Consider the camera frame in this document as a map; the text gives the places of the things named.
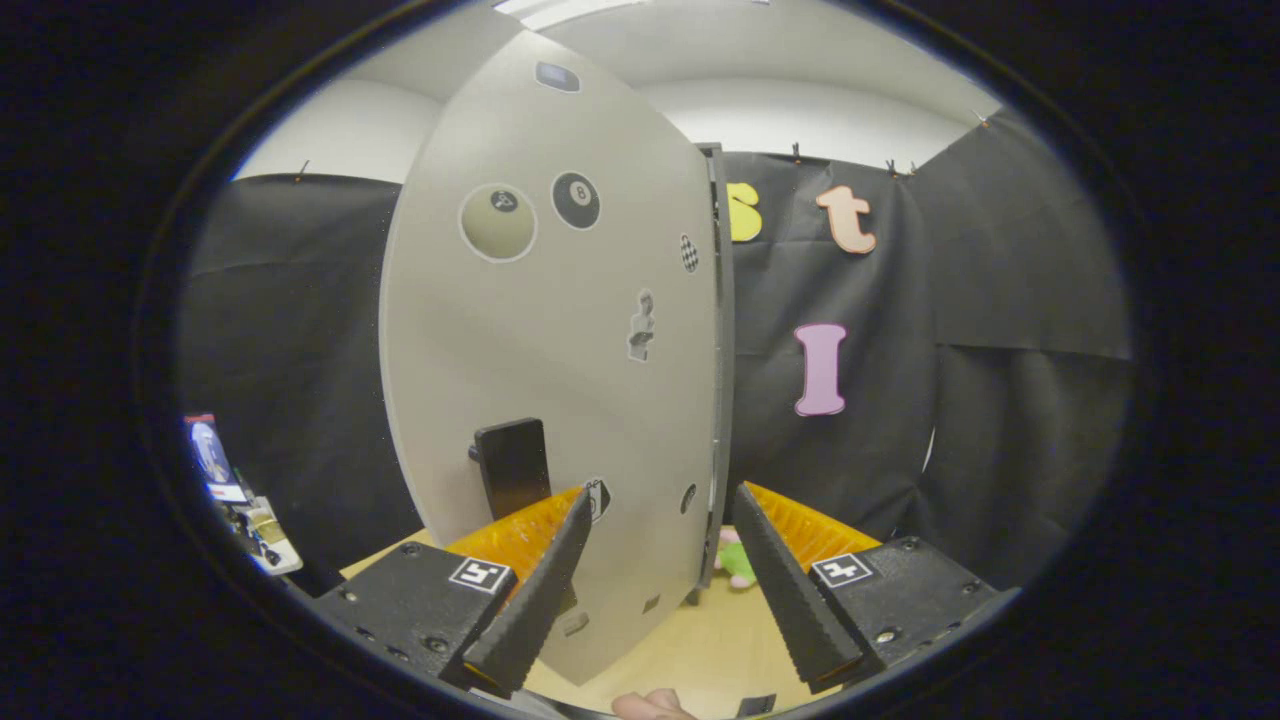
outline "white door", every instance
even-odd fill
[[[467,457],[486,425],[541,419],[552,492],[608,488],[541,655],[572,682],[695,587],[723,492],[710,182],[640,95],[522,32],[444,108],[392,219],[384,392],[435,541],[493,519]]]

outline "pink letter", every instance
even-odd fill
[[[845,409],[836,348],[846,334],[845,328],[831,323],[796,328],[796,340],[804,346],[804,397],[796,402],[797,415],[836,415]]]

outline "human hand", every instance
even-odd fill
[[[640,697],[627,693],[613,700],[613,714],[622,720],[698,720],[680,707],[676,691],[663,688]]]

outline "green plush toy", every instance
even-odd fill
[[[728,570],[732,578],[728,584],[737,589],[746,589],[755,584],[755,571],[746,559],[746,548],[742,547],[742,538],[733,528],[721,528],[721,547],[716,553],[716,569]]]

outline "ceiling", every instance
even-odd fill
[[[411,33],[351,70],[439,101],[513,35],[492,0]],[[649,0],[540,31],[632,87],[710,78],[823,83],[872,92],[965,126],[1000,102],[895,35],[822,0]]]

